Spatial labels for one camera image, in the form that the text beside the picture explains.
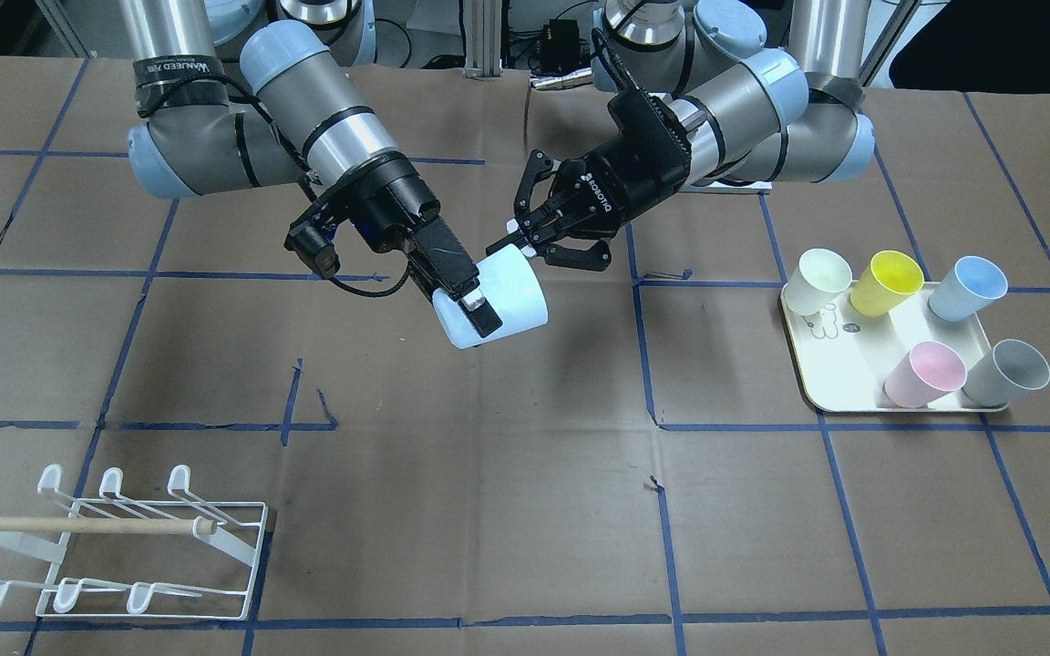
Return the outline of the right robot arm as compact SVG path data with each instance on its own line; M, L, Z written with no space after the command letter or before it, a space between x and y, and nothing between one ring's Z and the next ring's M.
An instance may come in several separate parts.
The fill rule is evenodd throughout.
M441 322L479 339L501 327L492 290L441 219L440 200L320 37L299 21L262 26L225 75L201 1L124 1L140 124L129 163L164 199L297 183L310 205L284 245L316 277L336 279L337 228L406 257Z

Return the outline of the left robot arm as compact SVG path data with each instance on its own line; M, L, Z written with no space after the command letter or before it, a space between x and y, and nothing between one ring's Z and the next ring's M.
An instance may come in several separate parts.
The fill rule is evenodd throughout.
M608 1L592 41L616 137L578 158L533 150L509 248L601 271L610 241L676 192L713 182L854 179L876 147L859 81L866 1L796 1L783 48L740 1Z

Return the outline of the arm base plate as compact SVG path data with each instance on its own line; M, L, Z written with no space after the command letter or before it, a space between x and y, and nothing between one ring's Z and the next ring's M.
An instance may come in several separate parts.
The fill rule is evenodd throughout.
M705 192L705 194L766 194L774 189L774 183L769 181L700 181L699 184L687 184L682 192Z

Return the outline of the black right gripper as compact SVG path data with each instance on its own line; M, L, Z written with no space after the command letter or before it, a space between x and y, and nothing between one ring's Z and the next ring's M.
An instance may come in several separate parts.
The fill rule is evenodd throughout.
M478 264L440 219L440 200L404 155L376 155L328 190L320 237L334 239L338 223L350 221L375 252L406 250L411 278L433 298L442 291L461 322L480 339L503 321L479 289Z

